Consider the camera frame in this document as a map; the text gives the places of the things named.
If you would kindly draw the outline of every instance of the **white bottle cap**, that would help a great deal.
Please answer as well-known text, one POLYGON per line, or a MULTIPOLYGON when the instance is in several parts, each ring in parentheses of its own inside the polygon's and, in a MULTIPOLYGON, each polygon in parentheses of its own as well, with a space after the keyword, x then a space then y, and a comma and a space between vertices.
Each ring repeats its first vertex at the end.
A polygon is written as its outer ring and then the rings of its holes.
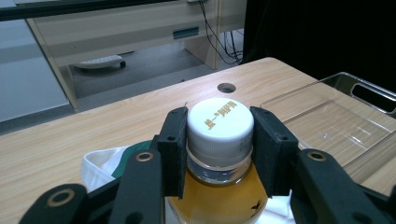
POLYGON ((191 109, 187 122, 189 150, 204 164, 232 166, 249 155, 254 121, 243 104, 227 98, 203 100, 191 109))

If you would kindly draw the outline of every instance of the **floor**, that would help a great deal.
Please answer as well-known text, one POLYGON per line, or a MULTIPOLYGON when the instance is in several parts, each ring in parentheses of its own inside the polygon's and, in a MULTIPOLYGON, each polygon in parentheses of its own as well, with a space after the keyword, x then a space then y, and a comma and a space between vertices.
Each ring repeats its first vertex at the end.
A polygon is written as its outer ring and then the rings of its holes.
MULTIPOLYGON (((233 31, 233 43, 239 59, 242 58, 243 32, 233 31)), ((79 68, 70 66, 75 81, 78 110, 65 105, 0 122, 0 135, 237 66, 235 58, 230 57, 233 52, 231 33, 221 34, 219 40, 223 49, 219 51, 221 58, 219 67, 215 70, 185 50, 183 42, 121 54, 126 62, 124 68, 114 65, 82 72, 79 68)))

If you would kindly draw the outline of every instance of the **yellow liquid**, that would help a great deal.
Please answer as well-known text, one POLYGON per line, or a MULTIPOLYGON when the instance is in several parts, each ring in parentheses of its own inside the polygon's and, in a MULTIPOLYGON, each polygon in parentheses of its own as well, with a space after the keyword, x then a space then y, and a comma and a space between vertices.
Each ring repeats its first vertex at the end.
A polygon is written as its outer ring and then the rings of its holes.
POLYGON ((169 203, 180 223, 255 223, 268 197, 254 165, 241 181, 227 187, 212 187, 186 172, 184 196, 169 203))

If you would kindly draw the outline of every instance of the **bottle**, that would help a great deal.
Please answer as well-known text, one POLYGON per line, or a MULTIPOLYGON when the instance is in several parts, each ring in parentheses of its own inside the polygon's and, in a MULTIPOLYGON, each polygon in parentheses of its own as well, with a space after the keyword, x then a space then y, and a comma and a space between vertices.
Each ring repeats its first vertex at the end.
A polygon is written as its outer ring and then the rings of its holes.
POLYGON ((182 199, 168 201, 180 223, 255 223, 268 197, 254 164, 253 116, 241 103, 210 98, 188 115, 182 199))

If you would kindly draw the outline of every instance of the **bottle neck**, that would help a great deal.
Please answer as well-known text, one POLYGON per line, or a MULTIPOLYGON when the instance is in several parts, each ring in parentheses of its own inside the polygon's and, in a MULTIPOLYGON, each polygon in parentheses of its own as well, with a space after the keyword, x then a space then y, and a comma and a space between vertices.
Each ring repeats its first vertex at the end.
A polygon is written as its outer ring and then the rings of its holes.
POLYGON ((196 180, 213 187, 226 187, 240 182, 251 168, 250 149, 247 156, 237 164, 225 167, 209 166, 199 161, 187 147, 187 167, 196 180))

